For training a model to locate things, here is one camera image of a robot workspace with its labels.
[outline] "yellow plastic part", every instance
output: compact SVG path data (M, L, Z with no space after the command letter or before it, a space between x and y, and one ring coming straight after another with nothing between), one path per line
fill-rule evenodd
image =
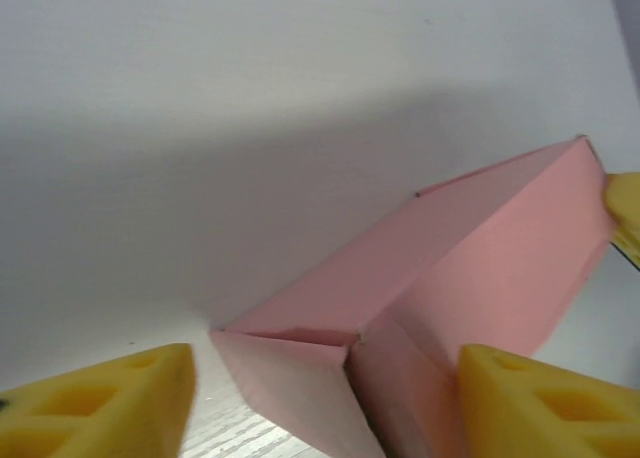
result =
M462 348L474 458L638 458L640 392L481 345Z
M619 225L613 243L640 268L640 172L609 175L605 203Z
M175 458L195 388L174 344L0 393L0 458Z

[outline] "white background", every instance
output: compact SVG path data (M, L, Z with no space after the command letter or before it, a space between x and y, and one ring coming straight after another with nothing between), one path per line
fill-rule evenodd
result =
M639 130L610 0L0 0L0 389L189 341L185 456L317 456L210 327L420 187ZM639 285L610 253L539 357L640 386Z

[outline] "white wood grain table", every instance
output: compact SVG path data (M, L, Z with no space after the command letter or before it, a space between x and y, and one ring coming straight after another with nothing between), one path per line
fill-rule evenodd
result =
M0 0L0 389L195 346L184 456L320 456L207 331L419 187L577 133L640 169L610 0ZM543 359L640 385L609 254Z

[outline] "wooden surface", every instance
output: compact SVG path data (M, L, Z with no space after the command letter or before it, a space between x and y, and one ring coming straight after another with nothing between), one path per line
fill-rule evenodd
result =
M207 331L416 189L578 133L640 169L638 130L610 0L0 0L0 389L193 342L185 456L317 456ZM638 385L637 280L540 357Z

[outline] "pink cardboard box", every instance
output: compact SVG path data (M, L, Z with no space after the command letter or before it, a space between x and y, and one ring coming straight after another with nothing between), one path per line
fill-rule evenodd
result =
M530 355L613 233L586 137L427 188L212 339L257 412L335 458L464 453L458 350Z

